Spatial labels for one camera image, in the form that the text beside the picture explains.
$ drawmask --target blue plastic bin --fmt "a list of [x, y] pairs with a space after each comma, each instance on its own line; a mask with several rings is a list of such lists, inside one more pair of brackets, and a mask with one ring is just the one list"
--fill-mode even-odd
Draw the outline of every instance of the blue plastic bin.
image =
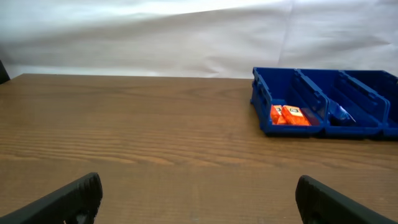
[[389, 101], [390, 110], [384, 120], [383, 135], [398, 138], [398, 78], [386, 71], [345, 70]]
[[328, 116], [325, 123], [326, 136], [365, 138], [381, 135], [383, 122], [389, 110], [389, 103], [385, 98], [339, 70], [300, 71], [356, 121], [354, 126], [334, 126]]
[[[311, 136], [324, 127], [327, 111], [326, 96], [307, 77], [293, 68], [253, 68], [254, 81], [251, 103], [266, 134]], [[272, 124], [271, 105], [301, 108], [311, 126]]]

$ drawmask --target orange packet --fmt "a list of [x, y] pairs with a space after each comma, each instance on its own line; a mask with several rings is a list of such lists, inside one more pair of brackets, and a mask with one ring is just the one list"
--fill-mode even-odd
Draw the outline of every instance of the orange packet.
[[282, 115], [288, 124], [305, 126], [311, 125], [298, 107], [285, 105], [282, 107]]
[[287, 124], [285, 118], [282, 115], [281, 105], [271, 105], [271, 120], [272, 124]]

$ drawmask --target white fabric wall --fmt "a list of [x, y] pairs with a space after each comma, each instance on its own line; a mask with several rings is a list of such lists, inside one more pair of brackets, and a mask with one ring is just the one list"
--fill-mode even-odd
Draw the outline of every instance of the white fabric wall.
[[2, 0], [22, 73], [252, 78], [252, 67], [398, 75], [396, 0]]

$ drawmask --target brown tabletop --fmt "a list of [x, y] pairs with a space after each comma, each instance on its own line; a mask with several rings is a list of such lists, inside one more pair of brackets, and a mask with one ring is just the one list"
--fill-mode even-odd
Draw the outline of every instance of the brown tabletop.
[[398, 220], [398, 143], [270, 138], [251, 80], [21, 75], [0, 85], [0, 216], [88, 172], [96, 223], [301, 223], [308, 174]]

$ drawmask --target blue packet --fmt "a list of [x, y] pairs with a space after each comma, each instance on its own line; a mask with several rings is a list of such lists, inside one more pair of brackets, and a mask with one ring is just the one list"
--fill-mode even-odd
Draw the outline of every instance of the blue packet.
[[329, 121], [333, 126], [354, 126], [355, 119], [335, 101], [329, 98]]

